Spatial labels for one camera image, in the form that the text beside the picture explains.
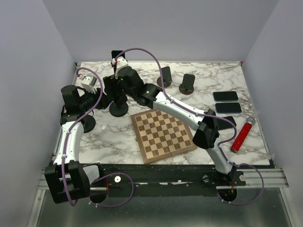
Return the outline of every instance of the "cable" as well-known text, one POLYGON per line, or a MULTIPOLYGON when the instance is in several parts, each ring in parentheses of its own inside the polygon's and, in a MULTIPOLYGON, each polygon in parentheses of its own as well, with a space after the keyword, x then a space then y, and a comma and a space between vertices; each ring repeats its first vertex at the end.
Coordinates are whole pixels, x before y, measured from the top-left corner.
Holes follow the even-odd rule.
POLYGON ((115 204, 115 205, 102 205, 102 204, 93 203, 93 202, 90 200, 90 197, 88 197, 88 199, 89 199, 89 204, 94 204, 96 207, 120 207, 120 206, 122 206, 122 205, 124 205, 124 204, 126 204, 127 202, 130 201, 130 199, 132 198, 133 193, 134 193, 134 183, 133 183, 133 180, 131 179, 131 177, 130 177, 129 175, 127 175, 127 174, 124 174, 124 173, 112 173, 112 174, 107 174, 107 175, 105 175, 105 176, 103 176, 103 177, 101 177, 101 178, 95 180, 93 183, 98 182, 98 181, 101 181, 101 180, 103 180, 103 179, 106 179, 106 178, 108 178, 109 176, 112 176, 112 175, 124 175, 124 176, 126 176, 126 177, 130 180, 130 182, 131 182, 131 184, 132 184, 132 192, 131 192, 130 196, 127 198, 127 200, 125 200, 125 201, 122 202, 122 203, 115 204))
POLYGON ((94 104, 94 106, 92 108, 90 108, 83 116, 81 116, 79 119, 77 119, 70 126, 70 128, 68 129, 68 131, 66 133, 66 137, 65 137, 65 140, 64 140, 63 152, 62 152, 62 163, 61 163, 62 181, 63 181, 63 185, 64 185, 64 189, 65 189, 65 193, 66 193, 67 199, 68 199, 69 203, 73 207, 76 206, 78 200, 76 200, 75 202, 73 202, 72 199, 71 199, 71 195, 70 195, 70 192, 68 191, 68 187, 67 187, 67 182, 66 182, 66 178, 65 178, 65 169, 64 169, 68 138, 69 138, 69 135, 70 135, 71 130, 73 129, 73 127, 96 108, 96 106, 99 104, 99 102, 101 100, 102 93, 103 93, 102 81, 101 81, 100 77, 93 70, 90 70, 90 69, 84 68, 84 67, 78 68, 76 70, 76 74, 77 75, 78 75, 78 73, 79 73, 80 70, 87 70, 87 71, 91 72, 92 74, 94 74, 94 76, 98 79, 98 81, 100 83, 101 92, 100 92, 100 96, 99 96, 97 102, 94 104))
MULTIPOLYGON (((157 59, 151 52, 149 52, 149 51, 146 50, 146 49, 138 48, 138 47, 130 48, 130 49, 124 50, 124 51, 122 51, 121 53, 119 53, 119 54, 116 56, 115 60, 117 60, 117 58, 120 57, 120 56, 122 56, 124 53, 126 53, 126 52, 128 52, 128 51, 132 51, 132 50, 139 50, 139 51, 146 52, 146 53, 148 53, 148 54, 156 61, 157 65, 158 65, 158 67, 159 67, 160 78, 161 78, 161 87, 162 87, 162 91, 163 91, 165 97, 166 97, 170 102, 174 103, 176 106, 178 106, 178 107, 184 109, 185 111, 188 111, 188 112, 190 112, 190 113, 196 115, 196 113, 195 113, 194 111, 192 111, 192 110, 188 109, 187 107, 183 106, 182 104, 179 104, 179 103, 175 102, 174 100, 172 100, 172 99, 170 98, 170 96, 166 93, 165 87, 164 87, 163 74, 162 74, 162 70, 161 70, 160 63, 159 63, 158 59, 157 59)), ((247 205, 247 204, 250 204, 250 203, 256 201, 257 199, 259 199, 259 198, 261 197, 261 195, 263 194, 263 191, 264 191, 264 179, 263 179, 263 177, 262 177, 260 171, 259 171, 257 168, 253 167, 252 165, 249 165, 249 164, 246 164, 246 163, 242 163, 242 164, 240 164, 240 165, 236 165, 235 163, 231 162, 231 161, 226 157, 225 153, 223 152, 222 148, 220 147, 221 144, 226 143, 226 142, 229 142, 229 141, 233 140, 233 139, 237 136, 237 128, 236 128, 236 126, 235 126, 231 121, 229 121, 229 120, 227 120, 227 119, 225 119, 225 118, 222 118, 222 117, 218 117, 218 116, 214 116, 214 115, 208 115, 208 114, 204 114, 204 113, 199 113, 198 116, 212 117, 212 118, 220 119, 220 120, 225 121, 225 122, 228 122, 230 125, 232 125, 232 127, 233 127, 233 129, 234 129, 234 135, 233 135, 230 139, 227 139, 227 140, 224 140, 224 141, 220 141, 220 142, 218 143, 218 148, 219 148, 221 154, 223 155, 223 157, 225 158, 225 160, 226 160, 228 163, 231 163, 231 164, 232 164, 234 167, 236 167, 236 168, 239 168, 240 166, 249 166, 249 167, 255 169, 255 170, 257 171, 257 173, 260 175, 260 178, 261 178, 261 181, 262 181, 262 189, 261 189, 261 192, 259 193, 259 195, 258 195, 255 199, 253 199, 253 200, 251 200, 251 201, 249 201, 249 202, 245 202, 245 203, 229 203, 229 202, 227 202, 227 201, 224 201, 224 200, 220 197, 219 193, 218 193, 218 197, 222 200, 222 202, 225 202, 225 203, 228 203, 228 204, 231 204, 231 205, 247 205)))

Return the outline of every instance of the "table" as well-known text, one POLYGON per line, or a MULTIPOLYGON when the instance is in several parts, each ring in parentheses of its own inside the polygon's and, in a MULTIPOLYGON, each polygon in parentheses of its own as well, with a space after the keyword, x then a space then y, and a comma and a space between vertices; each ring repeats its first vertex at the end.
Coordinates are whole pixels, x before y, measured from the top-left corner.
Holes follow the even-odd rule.
MULTIPOLYGON (((173 82, 166 91, 174 98, 195 108, 215 110, 213 92, 235 90, 242 107, 241 114, 231 114, 237 123, 237 129, 242 128, 247 117, 255 117, 253 103, 239 62, 161 62, 160 64, 162 67, 170 67, 173 82), (188 96, 181 94, 178 90, 185 73, 196 76, 195 90, 188 96)), ((131 61, 129 65, 138 71, 145 83, 156 84, 160 74, 155 62, 131 61)), ((81 66, 94 70, 101 77, 113 74, 109 62, 83 62, 81 66)), ((76 85, 80 86, 79 80, 76 81, 76 85)), ((80 143, 79 160, 81 163, 99 161, 104 164, 143 164, 130 115, 146 111, 149 108, 139 106, 132 98, 129 98, 127 103, 129 111, 121 118, 113 117, 108 109, 94 112, 96 127, 93 131, 84 134, 80 143)), ((233 133, 233 129, 220 131, 223 140, 230 138, 233 133)), ((232 142, 225 143, 223 148, 236 164, 269 165, 270 156, 264 145, 258 123, 253 126, 237 154, 230 151, 231 145, 232 142)), ((186 154, 157 161, 154 164, 211 165, 214 163, 205 150, 198 148, 186 154)))

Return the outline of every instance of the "chessboard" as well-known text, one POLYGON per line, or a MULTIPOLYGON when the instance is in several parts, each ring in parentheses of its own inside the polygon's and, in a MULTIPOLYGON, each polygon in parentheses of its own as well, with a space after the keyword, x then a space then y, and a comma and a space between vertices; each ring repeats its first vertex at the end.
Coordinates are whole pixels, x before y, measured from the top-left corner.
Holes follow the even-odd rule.
POLYGON ((131 115, 131 120, 145 164, 197 148, 189 127, 167 113, 149 110, 131 115))

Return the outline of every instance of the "brown round base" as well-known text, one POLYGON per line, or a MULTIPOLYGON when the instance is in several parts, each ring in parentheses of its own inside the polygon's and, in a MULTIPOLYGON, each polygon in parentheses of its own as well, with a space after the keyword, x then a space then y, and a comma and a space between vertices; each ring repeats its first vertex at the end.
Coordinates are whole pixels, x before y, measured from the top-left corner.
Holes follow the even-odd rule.
MULTIPOLYGON (((162 87, 162 85, 161 85, 161 77, 158 77, 158 79, 157 79, 157 84, 158 84, 159 87, 162 87)), ((169 83, 164 83, 164 87, 165 87, 165 88, 169 87, 170 85, 171 85, 171 82, 169 82, 169 83)))
POLYGON ((193 92, 194 92, 194 88, 193 88, 193 91, 184 91, 184 90, 182 90, 181 89, 182 88, 182 84, 180 84, 180 86, 179 86, 179 91, 182 93, 182 94, 184 94, 184 95, 190 95, 190 94, 192 94, 193 92))

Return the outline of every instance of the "black round base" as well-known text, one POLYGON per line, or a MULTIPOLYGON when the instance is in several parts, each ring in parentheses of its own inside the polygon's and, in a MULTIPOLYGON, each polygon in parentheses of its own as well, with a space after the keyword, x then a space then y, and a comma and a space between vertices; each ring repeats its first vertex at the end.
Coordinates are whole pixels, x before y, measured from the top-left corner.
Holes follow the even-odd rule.
POLYGON ((84 127, 84 133, 90 132, 94 129, 96 126, 96 120, 93 116, 87 115, 82 120, 83 127, 84 127))
POLYGON ((128 104, 124 103, 122 104, 122 106, 120 106, 119 108, 115 105, 114 102, 111 103, 111 105, 109 106, 109 112, 111 115, 113 115, 114 117, 122 117, 125 114, 127 114, 128 112, 128 104))
POLYGON ((230 189, 219 189, 218 193, 221 196, 221 198, 227 202, 234 201, 238 195, 237 189, 234 189, 233 192, 230 189))
POLYGON ((181 89, 182 88, 182 84, 180 84, 180 86, 179 86, 179 91, 182 93, 182 94, 184 94, 184 95, 190 95, 190 94, 192 94, 193 92, 194 92, 194 88, 193 88, 193 90, 192 91, 184 91, 184 90, 182 90, 181 89))
MULTIPOLYGON (((161 77, 158 77, 157 84, 158 84, 159 87, 162 87, 162 85, 161 85, 161 77)), ((169 87, 170 85, 171 85, 171 82, 169 82, 169 83, 165 83, 164 82, 164 87, 165 88, 169 87)))

